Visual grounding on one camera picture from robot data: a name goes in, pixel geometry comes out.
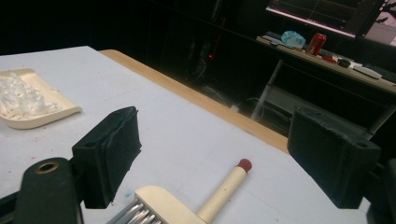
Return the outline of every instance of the red cap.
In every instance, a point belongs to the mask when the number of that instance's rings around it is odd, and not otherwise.
[[[248,159],[242,159],[242,160],[239,162],[239,164],[236,165],[236,166],[239,166],[239,167],[241,167],[242,169],[244,169],[246,173],[248,173],[248,171],[249,171],[249,170],[251,169],[251,167],[252,167],[251,162],[250,162]]]

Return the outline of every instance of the white brush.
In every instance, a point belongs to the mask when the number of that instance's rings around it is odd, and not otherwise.
[[[236,165],[197,214],[166,189],[146,186],[137,189],[135,199],[107,224],[209,224],[229,201],[251,169],[249,160]]]

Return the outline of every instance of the wooden handle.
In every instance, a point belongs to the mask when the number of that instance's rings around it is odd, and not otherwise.
[[[197,213],[197,216],[207,224],[212,223],[221,208],[229,201],[231,196],[233,196],[235,191],[245,180],[250,168],[250,161],[242,159],[210,196],[209,200],[206,201],[204,206]]]

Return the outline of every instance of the dark background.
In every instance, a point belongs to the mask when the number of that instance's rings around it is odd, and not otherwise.
[[[278,61],[272,51],[255,41],[257,35],[267,31],[283,34],[293,30],[307,40],[321,32],[327,36],[326,50],[358,63],[396,71],[394,47],[361,37],[334,35],[280,18],[265,11],[266,0],[223,0],[218,10],[214,10],[215,3],[4,0],[0,2],[0,55],[77,46],[117,49],[198,91],[212,94],[226,105],[240,105],[241,112],[247,114],[251,112],[250,99],[260,97]],[[381,105],[345,96],[335,87],[309,81],[288,69],[281,73],[278,85],[341,117],[364,124],[379,113]],[[350,104],[356,106],[347,110]],[[392,140],[396,133],[395,117],[373,138],[381,147],[392,150],[396,148]]]

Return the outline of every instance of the brush bristles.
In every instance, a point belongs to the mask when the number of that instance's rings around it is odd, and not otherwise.
[[[144,203],[134,200],[107,224],[165,224]]]

